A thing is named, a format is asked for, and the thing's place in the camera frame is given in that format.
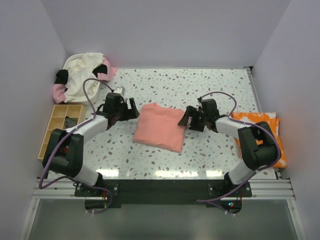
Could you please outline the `salmon pink t-shirt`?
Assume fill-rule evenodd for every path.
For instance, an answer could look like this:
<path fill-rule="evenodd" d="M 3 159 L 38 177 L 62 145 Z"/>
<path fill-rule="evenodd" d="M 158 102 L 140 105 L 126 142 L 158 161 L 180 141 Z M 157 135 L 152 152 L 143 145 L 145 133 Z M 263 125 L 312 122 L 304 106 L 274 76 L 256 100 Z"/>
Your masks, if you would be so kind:
<path fill-rule="evenodd" d="M 136 143 L 179 153 L 184 142 L 185 127 L 178 126 L 182 109 L 165 108 L 156 103 L 142 106 L 133 140 Z"/>

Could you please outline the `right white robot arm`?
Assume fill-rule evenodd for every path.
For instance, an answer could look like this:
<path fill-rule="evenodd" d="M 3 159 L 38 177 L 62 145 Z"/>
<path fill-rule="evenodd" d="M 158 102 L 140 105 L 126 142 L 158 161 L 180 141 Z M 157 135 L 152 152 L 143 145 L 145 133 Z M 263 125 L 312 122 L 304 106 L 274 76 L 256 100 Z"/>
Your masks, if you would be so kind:
<path fill-rule="evenodd" d="M 120 99 L 111 110 L 111 122 L 137 119 L 133 133 L 135 144 L 176 154 L 183 150 L 186 130 L 200 133 L 208 129 L 237 139 L 241 160 L 225 173 L 222 185 L 223 192 L 233 197 L 241 190 L 241 184 L 279 160 L 280 146 L 267 122 L 245 122 L 230 114 L 221 114 L 214 99 L 200 97 L 198 102 L 198 106 L 189 105 L 185 110 L 156 103 L 145 104 L 137 110 L 134 99 L 128 102 Z"/>

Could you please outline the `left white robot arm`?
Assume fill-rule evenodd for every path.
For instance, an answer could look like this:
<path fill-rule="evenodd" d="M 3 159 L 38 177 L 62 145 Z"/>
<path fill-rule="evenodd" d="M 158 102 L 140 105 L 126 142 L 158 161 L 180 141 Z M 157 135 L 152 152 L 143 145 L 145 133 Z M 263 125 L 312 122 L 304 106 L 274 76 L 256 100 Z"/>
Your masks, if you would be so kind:
<path fill-rule="evenodd" d="M 109 92 L 90 118 L 71 128 L 54 129 L 43 157 L 39 188 L 44 189 L 57 181 L 43 185 L 46 173 L 52 171 L 62 175 L 59 180 L 72 179 L 86 186 L 92 196 L 99 196 L 104 190 L 103 177 L 84 164 L 84 145 L 116 122 L 137 119 L 139 115 L 133 97 L 124 98 L 121 93 Z"/>

